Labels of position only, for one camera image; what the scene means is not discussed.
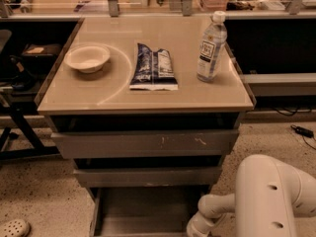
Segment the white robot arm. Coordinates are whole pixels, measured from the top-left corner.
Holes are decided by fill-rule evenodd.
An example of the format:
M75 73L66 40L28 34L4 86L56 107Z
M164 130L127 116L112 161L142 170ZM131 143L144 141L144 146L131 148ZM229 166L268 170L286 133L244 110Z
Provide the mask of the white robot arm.
M276 158L251 155L237 169L234 193L199 199L188 237L208 237L230 213L236 237L297 237L294 219L316 216L316 178Z

